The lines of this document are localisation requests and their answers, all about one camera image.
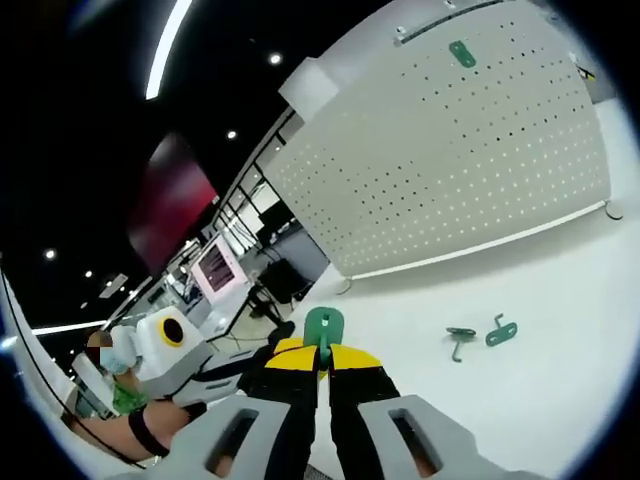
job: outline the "cable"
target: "cable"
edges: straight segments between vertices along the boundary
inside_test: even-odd
[[[271,292],[269,292],[269,289],[268,289],[267,287],[265,287],[264,285],[262,285],[262,284],[261,284],[261,285],[260,285],[260,288],[261,288],[262,290],[264,290],[264,291],[265,291],[265,293],[266,293],[266,295],[267,295],[268,299],[269,299],[269,300],[271,300],[271,301],[273,302],[273,308],[275,309],[276,314],[278,315],[278,318],[279,318],[280,320],[284,321],[284,318],[283,318],[283,317],[282,317],[282,315],[280,314],[280,310],[278,310],[278,306],[276,305],[276,304],[278,303],[278,302],[277,302],[277,300],[273,297],[273,295],[271,295]],[[269,307],[270,307],[270,305],[269,305],[269,300],[267,300],[267,308],[269,308]]]
[[[238,347],[238,350],[240,350],[240,343],[238,342],[238,339],[236,338],[236,336],[229,332],[227,335],[229,335],[231,338],[233,338],[236,341],[236,347]]]
[[[80,425],[84,430],[86,430],[86,432],[89,435],[91,435],[93,438],[95,438],[98,442],[100,442],[102,445],[104,445],[107,449],[109,449],[111,452],[113,452],[116,455],[116,457],[118,457],[120,460],[122,460],[123,462],[125,462],[125,463],[127,463],[129,465],[135,465],[136,467],[138,467],[141,470],[146,470],[146,467],[140,465],[137,462],[134,462],[133,460],[131,460],[126,455],[120,453],[118,450],[116,450],[112,446],[110,446],[110,445],[106,444],[105,442],[103,442],[102,439],[100,439],[95,433],[93,433],[91,430],[89,430],[89,428],[87,428],[84,424],[82,424],[82,422],[80,422],[80,419],[76,416],[76,414],[74,412],[72,412],[69,407],[67,407],[67,405],[60,399],[60,397],[58,397],[58,394],[54,391],[53,387],[51,386],[51,384],[47,380],[47,377],[45,377],[44,373],[42,373],[42,370],[40,369],[40,365],[38,365],[38,362],[36,362],[36,359],[33,356],[33,353],[29,349],[29,345],[27,344],[27,342],[26,342],[26,340],[24,338],[24,334],[22,333],[22,329],[20,328],[20,325],[18,324],[18,317],[17,317],[16,312],[15,312],[15,310],[13,308],[13,300],[11,299],[11,295],[9,293],[9,288],[7,286],[7,279],[5,277],[4,271],[0,271],[0,275],[2,276],[2,284],[4,286],[4,291],[7,294],[7,303],[9,304],[9,309],[11,310],[11,316],[13,317],[13,322],[15,323],[16,329],[18,331],[18,335],[20,335],[20,339],[22,340],[22,343],[24,344],[24,347],[25,347],[27,353],[29,354],[29,358],[31,358],[31,361],[33,362],[33,366],[36,367],[36,370],[38,371],[38,374],[40,375],[40,377],[42,377],[42,380],[44,381],[45,385],[47,386],[47,388],[49,389],[51,394],[54,396],[54,398],[58,401],[58,403],[62,406],[62,408],[64,409],[65,413],[67,413],[68,415],[71,415],[76,420],[76,423],[78,425]]]
[[[233,339],[236,342],[259,342],[262,340],[269,340],[269,337],[262,337],[262,338],[238,338],[234,335]]]

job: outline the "desk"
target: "desk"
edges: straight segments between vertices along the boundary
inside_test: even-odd
[[[598,210],[497,248],[355,281],[342,296],[330,266],[290,317],[296,334],[311,308],[338,308],[344,343],[378,357],[402,394],[470,430],[486,458],[562,475],[615,417],[640,339],[640,157],[620,106],[597,109],[624,220]],[[498,313],[519,332],[489,348],[484,335]],[[449,326],[478,332],[460,364]],[[326,381],[319,397],[310,464],[342,479]]]
[[[274,314],[271,309],[266,306],[265,302],[258,298],[257,292],[259,290],[260,287],[255,285],[243,285],[242,288],[236,289],[216,302],[215,305],[211,306],[211,313],[209,313],[207,319],[198,327],[200,333],[202,333],[207,341],[213,341],[228,335],[250,302],[258,305],[264,304],[264,308],[262,309],[264,315],[271,320],[276,327],[282,326],[285,322]],[[293,325],[291,325],[289,335],[293,332],[293,328]]]

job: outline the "face mask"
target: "face mask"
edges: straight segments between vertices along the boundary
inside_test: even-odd
[[[113,347],[100,347],[100,365],[114,375],[127,373],[129,367],[116,358]]]

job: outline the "recessed light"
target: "recessed light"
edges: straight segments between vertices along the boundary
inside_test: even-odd
[[[282,63],[282,55],[280,55],[279,53],[272,53],[271,55],[269,55],[269,63],[271,65],[279,65],[280,63]]]

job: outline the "green peg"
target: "green peg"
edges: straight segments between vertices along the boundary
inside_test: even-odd
[[[498,328],[489,332],[485,337],[487,347],[495,347],[496,345],[500,345],[507,340],[511,340],[516,336],[516,333],[518,333],[518,325],[514,322],[502,326],[500,324],[500,319],[502,319],[502,317],[504,317],[503,313],[501,313],[500,315],[496,315],[496,317],[493,319],[493,321],[496,322],[496,327]]]
[[[304,322],[302,344],[307,347],[316,345],[320,355],[320,369],[327,370],[331,360],[332,343],[341,344],[344,333],[344,316],[339,310],[329,307],[316,307],[308,314]]]

